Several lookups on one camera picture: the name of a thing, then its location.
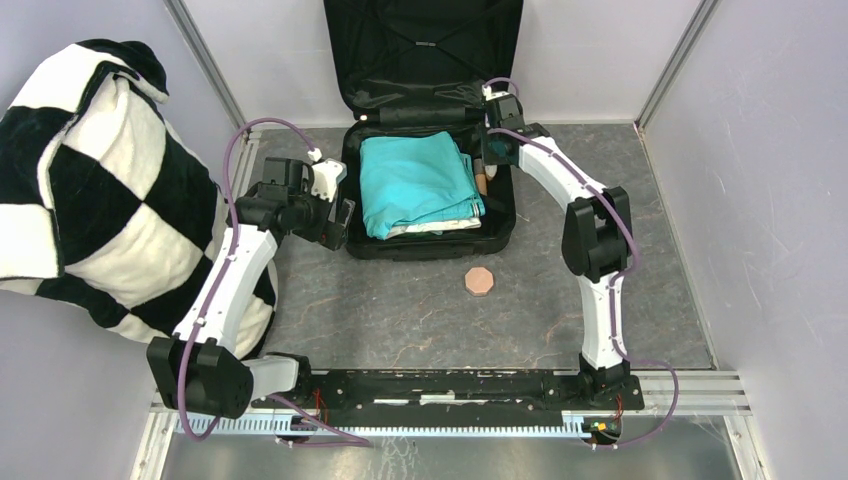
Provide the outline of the white shirt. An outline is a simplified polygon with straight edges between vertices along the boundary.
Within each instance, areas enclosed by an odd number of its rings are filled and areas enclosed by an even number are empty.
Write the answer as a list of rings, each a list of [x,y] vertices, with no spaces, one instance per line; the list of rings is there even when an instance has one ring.
[[[389,233],[386,238],[390,239],[401,235],[420,233],[432,233],[440,235],[445,231],[469,230],[480,228],[481,226],[482,221],[479,217],[472,217],[461,220],[432,221],[410,225],[397,225],[393,226],[389,230]]]

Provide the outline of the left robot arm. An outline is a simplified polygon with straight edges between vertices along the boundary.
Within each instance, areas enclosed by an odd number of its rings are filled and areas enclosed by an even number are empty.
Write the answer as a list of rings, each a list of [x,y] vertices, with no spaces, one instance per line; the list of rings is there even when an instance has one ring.
[[[240,360],[237,334],[250,297],[282,240],[293,234],[335,251],[347,239],[354,201],[338,197],[344,163],[268,158],[263,177],[234,202],[236,226],[198,298],[169,338],[156,338],[146,356],[163,404],[183,413],[239,418],[252,401],[277,394],[290,407],[314,394],[305,357],[269,354]]]

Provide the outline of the brown grey cylindrical bottle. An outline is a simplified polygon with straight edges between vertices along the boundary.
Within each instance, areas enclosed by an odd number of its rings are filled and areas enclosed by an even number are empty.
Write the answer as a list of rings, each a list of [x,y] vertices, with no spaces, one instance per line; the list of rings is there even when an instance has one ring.
[[[475,183],[481,196],[488,195],[487,176],[485,164],[482,158],[475,158],[472,162]]]

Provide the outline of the black suitcase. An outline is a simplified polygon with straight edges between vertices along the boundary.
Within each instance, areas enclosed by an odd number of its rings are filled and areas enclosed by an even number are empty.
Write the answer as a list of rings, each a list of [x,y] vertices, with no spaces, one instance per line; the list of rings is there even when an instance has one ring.
[[[355,123],[343,138],[343,197],[362,200],[360,147],[374,136],[446,131],[459,150],[489,159],[483,84],[512,73],[521,1],[326,1],[337,83]],[[359,260],[421,261],[494,254],[516,223],[512,172],[487,184],[478,228],[378,240],[355,208],[346,250]]]

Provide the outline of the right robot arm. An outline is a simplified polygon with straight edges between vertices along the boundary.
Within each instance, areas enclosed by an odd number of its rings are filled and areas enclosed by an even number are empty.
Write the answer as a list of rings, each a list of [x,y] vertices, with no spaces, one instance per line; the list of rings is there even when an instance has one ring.
[[[621,337],[623,283],[639,260],[629,195],[593,179],[547,130],[526,123],[515,94],[486,87],[483,104],[485,157],[529,175],[564,212],[561,254],[578,280],[584,322],[577,392],[585,405],[602,408],[631,375]]]

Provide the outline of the pink octagonal compact box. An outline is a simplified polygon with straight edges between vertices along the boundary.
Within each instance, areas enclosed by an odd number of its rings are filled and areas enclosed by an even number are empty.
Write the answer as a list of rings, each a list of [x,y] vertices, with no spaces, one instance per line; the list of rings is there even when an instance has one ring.
[[[464,275],[465,289],[472,296],[486,296],[494,288],[494,285],[494,275],[485,267],[470,268]]]

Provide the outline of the teal shorts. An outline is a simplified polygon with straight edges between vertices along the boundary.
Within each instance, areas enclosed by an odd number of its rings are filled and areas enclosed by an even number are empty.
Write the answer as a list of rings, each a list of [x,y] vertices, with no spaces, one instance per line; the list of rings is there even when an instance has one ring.
[[[370,238],[388,240],[397,225],[482,221],[486,214],[472,157],[447,132],[370,137],[362,142],[360,156],[363,223]]]

